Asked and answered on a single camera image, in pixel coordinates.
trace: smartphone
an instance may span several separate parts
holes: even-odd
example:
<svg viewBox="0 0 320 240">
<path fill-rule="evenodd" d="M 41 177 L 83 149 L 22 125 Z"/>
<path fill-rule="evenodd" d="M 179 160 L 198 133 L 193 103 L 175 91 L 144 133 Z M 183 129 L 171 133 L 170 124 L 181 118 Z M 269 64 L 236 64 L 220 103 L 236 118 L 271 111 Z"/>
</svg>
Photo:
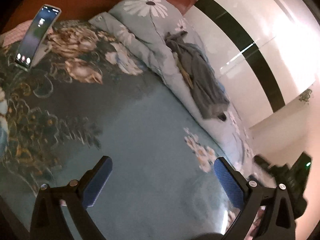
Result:
<svg viewBox="0 0 320 240">
<path fill-rule="evenodd" d="M 15 63 L 19 67 L 28 71 L 33 66 L 32 62 L 39 46 L 60 13 L 61 9 L 52 5 L 45 4 L 40 8 L 17 50 Z"/>
</svg>

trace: gray cloth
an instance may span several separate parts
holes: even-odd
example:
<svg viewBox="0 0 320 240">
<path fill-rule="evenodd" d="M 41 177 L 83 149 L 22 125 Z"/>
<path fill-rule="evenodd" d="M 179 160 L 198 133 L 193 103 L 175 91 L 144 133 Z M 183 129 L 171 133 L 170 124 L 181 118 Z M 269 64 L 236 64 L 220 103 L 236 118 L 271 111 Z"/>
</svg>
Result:
<svg viewBox="0 0 320 240">
<path fill-rule="evenodd" d="M 183 69 L 192 80 L 193 88 L 190 92 L 203 119 L 217 118 L 218 115 L 227 111 L 230 104 L 225 93 L 211 71 L 208 63 L 197 49 L 183 41 L 183 31 L 165 38 L 165 44 L 176 52 Z"/>
<path fill-rule="evenodd" d="M 194 48 L 196 51 L 199 52 L 199 54 L 201 55 L 201 57 L 203 57 L 204 60 L 206 61 L 209 70 L 212 71 L 212 73 L 214 74 L 214 70 L 213 70 L 213 68 L 211 67 L 210 62 L 209 62 L 209 59 L 208 59 L 207 55 L 205 54 L 205 52 L 202 51 L 197 44 L 188 43 L 188 46 Z M 218 82 L 219 87 L 221 88 L 221 90 L 222 90 L 224 93 L 226 93 L 226 89 L 225 89 L 225 87 L 221 84 L 221 82 L 220 82 L 218 79 L 216 79 L 216 81 Z"/>
</svg>

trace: metal bolt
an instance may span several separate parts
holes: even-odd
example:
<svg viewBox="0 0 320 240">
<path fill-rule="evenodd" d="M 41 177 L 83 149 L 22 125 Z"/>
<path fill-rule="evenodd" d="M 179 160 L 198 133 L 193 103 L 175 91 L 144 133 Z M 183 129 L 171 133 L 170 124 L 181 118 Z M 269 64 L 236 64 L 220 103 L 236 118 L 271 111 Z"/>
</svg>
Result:
<svg viewBox="0 0 320 240">
<path fill-rule="evenodd" d="M 249 181 L 249 185 L 250 185 L 251 187 L 256 187 L 256 186 L 257 186 L 257 183 L 256 183 L 254 180 L 250 180 L 250 181 Z"/>
<path fill-rule="evenodd" d="M 69 185 L 71 187 L 77 186 L 78 185 L 78 181 L 76 179 L 73 179 L 72 181 L 69 182 Z"/>
<path fill-rule="evenodd" d="M 40 188 L 41 190 L 46 190 L 48 188 L 48 184 L 42 184 Z"/>
<path fill-rule="evenodd" d="M 282 189 L 282 190 L 285 190 L 286 189 L 285 184 L 282 184 L 282 183 L 279 184 L 279 188 Z"/>
<path fill-rule="evenodd" d="M 64 206 L 64 207 L 67 206 L 66 202 L 65 202 L 63 199 L 60 200 L 60 205 L 61 205 L 61 206 Z"/>
</svg>

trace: floral pillowcase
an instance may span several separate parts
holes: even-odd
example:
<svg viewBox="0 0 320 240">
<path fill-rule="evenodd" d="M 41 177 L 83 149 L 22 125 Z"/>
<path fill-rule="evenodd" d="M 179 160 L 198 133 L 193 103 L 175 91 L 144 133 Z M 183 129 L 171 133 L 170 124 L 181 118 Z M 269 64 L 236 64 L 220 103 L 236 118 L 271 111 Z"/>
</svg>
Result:
<svg viewBox="0 0 320 240">
<path fill-rule="evenodd" d="M 89 23 L 113 34 L 132 54 L 142 60 L 155 73 L 160 74 L 159 64 L 150 49 L 136 39 L 135 35 L 112 15 L 102 12 L 90 19 Z"/>
<path fill-rule="evenodd" d="M 199 35 L 180 11 L 166 0 L 123 0 L 109 14 L 146 43 L 163 43 L 168 33 L 187 31 L 184 41 L 197 44 L 203 49 Z"/>
</svg>

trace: white wall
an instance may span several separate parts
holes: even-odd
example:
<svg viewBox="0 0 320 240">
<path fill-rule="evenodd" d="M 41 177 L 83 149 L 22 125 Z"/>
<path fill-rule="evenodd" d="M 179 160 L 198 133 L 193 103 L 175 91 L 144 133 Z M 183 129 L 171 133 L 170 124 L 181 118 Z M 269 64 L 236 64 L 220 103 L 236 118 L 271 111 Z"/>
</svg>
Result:
<svg viewBox="0 0 320 240">
<path fill-rule="evenodd" d="M 288 147 L 307 133 L 307 118 L 310 106 L 297 98 L 250 128 L 254 149 L 263 155 L 270 155 Z"/>
<path fill-rule="evenodd" d="M 302 0 L 215 0 L 253 39 L 285 104 L 314 81 L 320 67 L 320 26 Z M 197 8 L 185 15 L 206 46 L 216 77 L 251 127 L 273 111 L 259 80 L 228 36 Z"/>
</svg>

